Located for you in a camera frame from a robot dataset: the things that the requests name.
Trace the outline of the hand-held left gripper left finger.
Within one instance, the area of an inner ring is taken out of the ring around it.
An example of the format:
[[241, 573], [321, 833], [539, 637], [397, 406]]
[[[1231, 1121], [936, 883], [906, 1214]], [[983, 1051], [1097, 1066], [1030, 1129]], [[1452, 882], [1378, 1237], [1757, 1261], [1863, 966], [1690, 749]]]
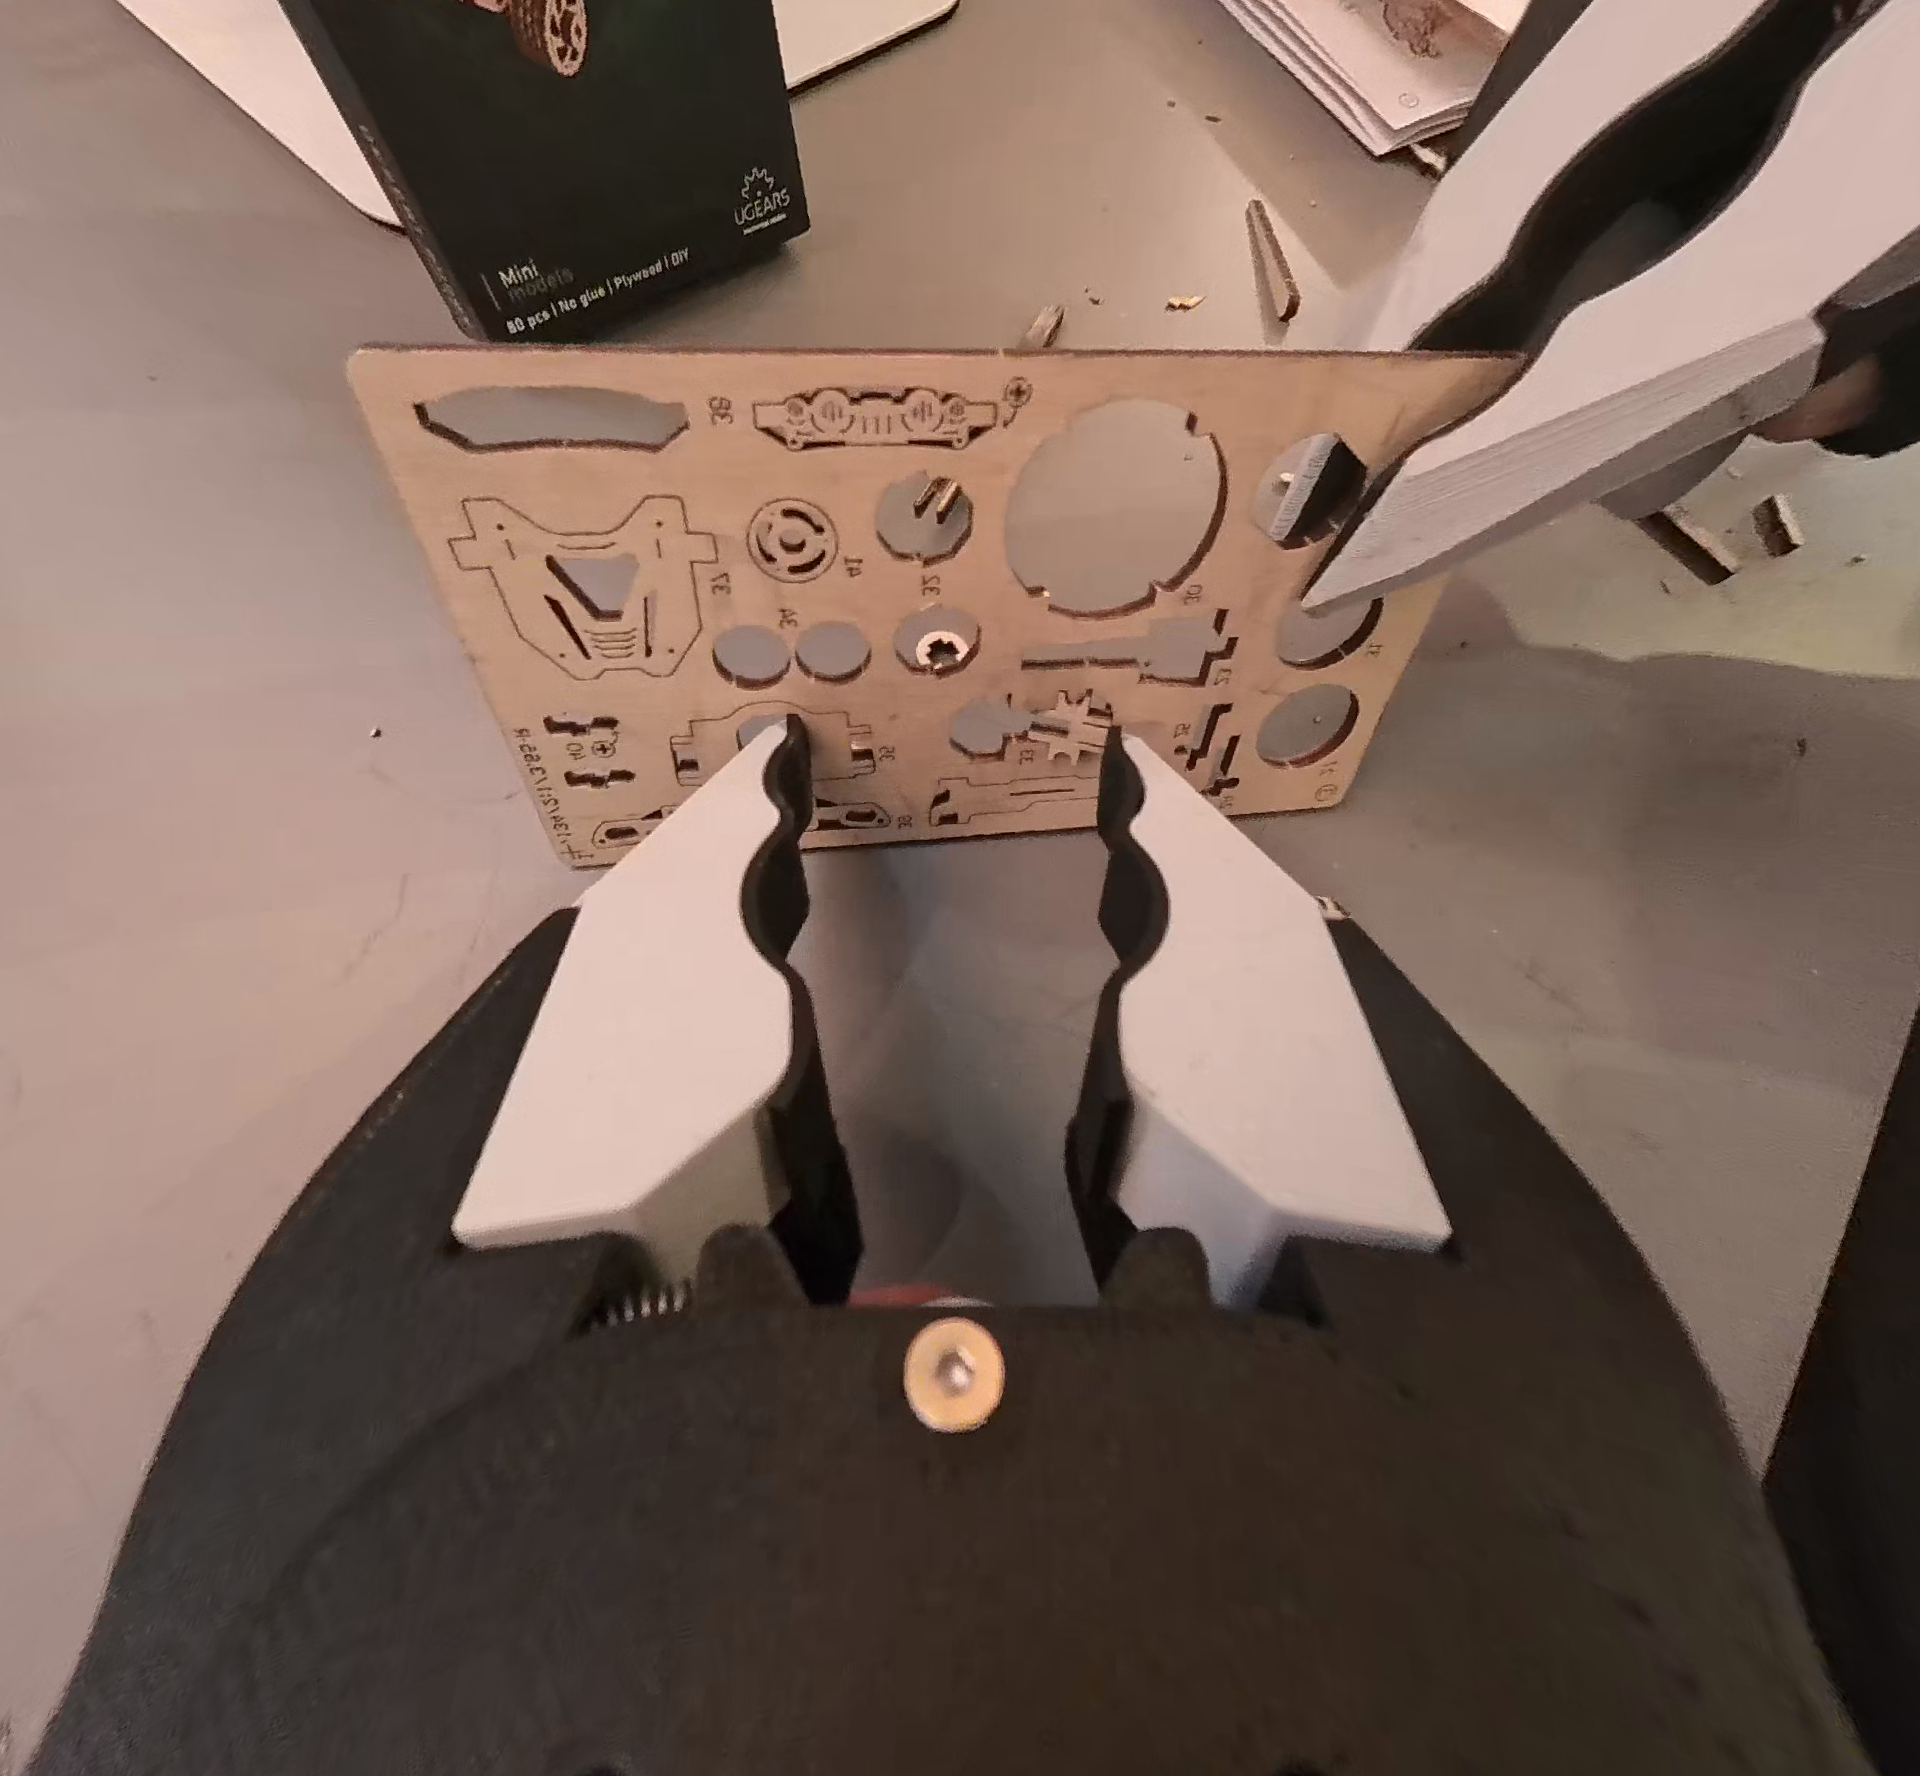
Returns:
[[469, 1249], [625, 1235], [660, 1285], [766, 1229], [806, 1299], [852, 1292], [864, 1242], [805, 980], [800, 724], [733, 760], [571, 909], [450, 1231]]

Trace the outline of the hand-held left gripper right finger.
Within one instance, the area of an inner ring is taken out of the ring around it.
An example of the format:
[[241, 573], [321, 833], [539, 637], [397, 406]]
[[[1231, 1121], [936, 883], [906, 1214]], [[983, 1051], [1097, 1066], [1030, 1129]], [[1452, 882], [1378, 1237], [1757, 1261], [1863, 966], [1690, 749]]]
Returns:
[[1095, 830], [1113, 954], [1069, 1118], [1069, 1203], [1106, 1288], [1185, 1233], [1221, 1307], [1285, 1246], [1432, 1253], [1452, 1222], [1322, 904], [1147, 741], [1110, 732]]

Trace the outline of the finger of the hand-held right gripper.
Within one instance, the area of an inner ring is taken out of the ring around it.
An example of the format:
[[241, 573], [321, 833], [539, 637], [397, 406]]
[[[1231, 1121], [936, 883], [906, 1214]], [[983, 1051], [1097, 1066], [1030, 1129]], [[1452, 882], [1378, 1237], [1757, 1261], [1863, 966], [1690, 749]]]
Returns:
[[1353, 346], [1535, 354], [1732, 196], [1865, 5], [1530, 0]]
[[1822, 56], [1753, 174], [1663, 260], [1584, 301], [1515, 382], [1414, 448], [1302, 595], [1345, 605], [1666, 472], [1805, 393], [1818, 314], [1916, 247], [1917, 0]]

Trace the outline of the wooden parts sheet round holes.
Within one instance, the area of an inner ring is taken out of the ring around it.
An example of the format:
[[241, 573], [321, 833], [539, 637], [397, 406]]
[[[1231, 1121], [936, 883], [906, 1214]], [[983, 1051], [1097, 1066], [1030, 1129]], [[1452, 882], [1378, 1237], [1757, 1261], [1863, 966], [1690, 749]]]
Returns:
[[797, 717], [810, 851], [1091, 828], [1110, 732], [1336, 806], [1426, 583], [1310, 619], [1284, 483], [1496, 355], [379, 346], [372, 446], [553, 849], [607, 868]]

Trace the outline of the dark model kit box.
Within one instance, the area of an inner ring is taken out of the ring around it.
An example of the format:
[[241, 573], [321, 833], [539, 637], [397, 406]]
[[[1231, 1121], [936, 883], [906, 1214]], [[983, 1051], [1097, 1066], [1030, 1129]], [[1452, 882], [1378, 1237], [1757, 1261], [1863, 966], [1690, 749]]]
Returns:
[[773, 0], [278, 0], [484, 342], [576, 344], [808, 226]]

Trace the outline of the person's right hand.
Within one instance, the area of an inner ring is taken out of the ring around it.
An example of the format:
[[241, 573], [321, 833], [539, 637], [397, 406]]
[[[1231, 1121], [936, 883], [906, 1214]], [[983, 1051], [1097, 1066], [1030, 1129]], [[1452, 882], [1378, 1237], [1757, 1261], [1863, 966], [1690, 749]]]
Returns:
[[1815, 382], [1781, 412], [1762, 420], [1755, 436], [1769, 444], [1820, 444], [1865, 423], [1882, 399], [1882, 364], [1863, 355], [1840, 372]]

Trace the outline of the notched wooden strip scrap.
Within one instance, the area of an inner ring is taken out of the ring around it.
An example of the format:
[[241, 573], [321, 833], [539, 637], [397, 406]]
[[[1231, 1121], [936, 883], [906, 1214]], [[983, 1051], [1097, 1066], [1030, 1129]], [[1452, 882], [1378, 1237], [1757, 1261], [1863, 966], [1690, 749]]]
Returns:
[[1635, 517], [1635, 527], [1690, 578], [1715, 587], [1740, 574], [1740, 555], [1680, 503]]

